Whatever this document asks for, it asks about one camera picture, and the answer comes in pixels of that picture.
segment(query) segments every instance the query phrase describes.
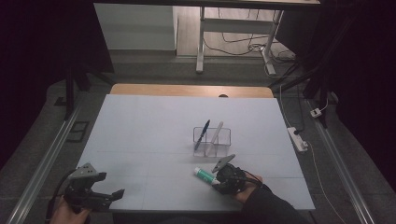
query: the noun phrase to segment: glue stick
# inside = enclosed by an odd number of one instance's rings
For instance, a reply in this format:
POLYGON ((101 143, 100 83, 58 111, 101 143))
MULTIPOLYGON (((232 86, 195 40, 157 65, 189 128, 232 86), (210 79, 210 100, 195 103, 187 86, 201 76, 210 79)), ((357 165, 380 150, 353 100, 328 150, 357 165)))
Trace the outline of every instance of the glue stick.
POLYGON ((220 183, 212 174, 210 174, 209 172, 207 172, 199 167, 195 168, 194 173, 200 179, 203 179, 205 182, 207 182, 211 185, 216 185, 216 184, 220 183))

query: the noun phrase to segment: white pen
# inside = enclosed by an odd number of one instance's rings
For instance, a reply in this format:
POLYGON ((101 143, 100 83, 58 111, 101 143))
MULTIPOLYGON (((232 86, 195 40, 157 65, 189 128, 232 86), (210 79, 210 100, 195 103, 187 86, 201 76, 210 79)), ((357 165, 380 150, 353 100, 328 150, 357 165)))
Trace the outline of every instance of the white pen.
POLYGON ((215 144, 216 138, 218 138, 218 136, 219 136, 219 132, 220 132, 220 130, 222 128, 222 125, 223 125, 223 122, 221 121, 219 123, 218 128, 215 131, 215 134, 213 134, 212 141, 210 142, 209 146, 205 150, 205 156, 206 157, 209 155, 210 150, 212 150, 212 147, 215 144))

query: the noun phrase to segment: floor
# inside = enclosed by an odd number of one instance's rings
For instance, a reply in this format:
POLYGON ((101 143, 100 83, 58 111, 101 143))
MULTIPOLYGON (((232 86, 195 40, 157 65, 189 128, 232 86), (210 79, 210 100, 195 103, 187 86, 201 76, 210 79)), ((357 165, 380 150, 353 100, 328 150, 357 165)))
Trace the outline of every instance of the floor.
MULTIPOLYGON (((213 16, 217 15, 216 10, 211 13, 213 16)), ((248 13, 244 13, 241 11, 241 15, 246 17, 248 13)), ((182 40, 182 36, 183 32, 180 28, 178 41, 182 40)), ((221 41, 222 37, 218 36, 217 40, 213 43, 211 42, 211 44, 218 44, 217 48, 222 48, 221 41)), ((244 50, 245 47, 245 45, 242 45, 240 48, 230 47, 227 50, 238 51, 244 50)), ((220 57, 215 52, 210 55, 209 50, 205 52, 208 57, 205 58, 204 73, 196 75, 195 59, 193 58, 194 49, 193 47, 190 47, 190 51, 187 50, 187 47, 185 49, 183 53, 178 50, 177 57, 169 52, 112 50, 110 54, 116 72, 108 75, 116 82, 148 84, 265 87, 276 80, 276 77, 265 75, 263 62, 260 57, 220 57)), ((289 63, 277 63, 276 71, 281 75, 289 66, 289 63)), ((296 71, 294 75, 299 76, 302 72, 301 70, 296 71)), ((65 172, 74 169, 77 165, 101 104, 111 88, 103 80, 95 76, 89 75, 89 78, 92 87, 88 92, 76 90, 77 98, 84 99, 76 121, 85 125, 85 132, 79 132, 79 127, 76 125, 72 128, 72 131, 75 132, 71 132, 66 136, 66 140, 46 177, 46 181, 40 188, 32 206, 27 209, 24 223, 43 223, 47 202, 55 186, 65 172)), ((300 94, 304 84, 289 91, 284 91, 282 94, 276 94, 279 106, 284 108, 282 111, 286 120, 285 126, 304 129, 301 136, 310 143, 310 149, 307 153, 297 153, 296 155, 302 166, 308 189, 317 209, 314 211, 301 211, 301 214, 311 223, 343 223, 343 220, 344 223, 363 223, 356 215, 354 205, 334 167, 324 141, 320 137, 317 122, 309 115, 311 106, 316 105, 317 102, 315 99, 306 100, 300 94)), ((49 88, 46 105, 32 126, 31 131, 26 134, 13 157, 0 171, 0 210, 2 211, 0 213, 0 223, 7 222, 9 215, 35 173, 36 167, 64 124, 64 105, 59 104, 59 100, 62 101, 62 98, 64 98, 64 90, 64 82, 56 83, 49 88)), ((330 103, 327 107, 328 132, 342 155, 364 201, 366 201, 375 223, 395 223, 395 192, 376 169, 375 164, 364 151, 364 148, 338 120, 335 108, 336 100, 330 98, 330 103)), ((110 213, 92 213, 91 217, 92 223, 113 223, 110 213)), ((131 221, 130 223, 144 223, 141 220, 139 221, 131 221)), ((194 222, 176 219, 173 222, 166 223, 194 222)))

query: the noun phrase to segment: wall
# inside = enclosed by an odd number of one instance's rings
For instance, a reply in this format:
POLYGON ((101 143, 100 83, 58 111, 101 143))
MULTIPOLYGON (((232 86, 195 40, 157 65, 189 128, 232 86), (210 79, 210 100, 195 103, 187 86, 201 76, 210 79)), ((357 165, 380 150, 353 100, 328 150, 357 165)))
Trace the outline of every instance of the wall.
POLYGON ((176 49, 174 7, 94 6, 109 49, 176 49))

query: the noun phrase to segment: white tabletop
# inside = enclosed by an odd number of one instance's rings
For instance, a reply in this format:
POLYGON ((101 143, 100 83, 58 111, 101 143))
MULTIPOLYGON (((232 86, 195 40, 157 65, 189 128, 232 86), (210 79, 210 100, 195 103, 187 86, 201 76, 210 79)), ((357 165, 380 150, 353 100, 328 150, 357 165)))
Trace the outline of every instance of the white tabletop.
POLYGON ((107 178, 93 190, 125 189, 117 210, 235 211, 241 204, 194 176, 219 158, 193 156, 192 132, 210 119, 231 129, 231 161, 261 175, 296 209, 314 209, 276 99, 108 95, 78 165, 107 178))

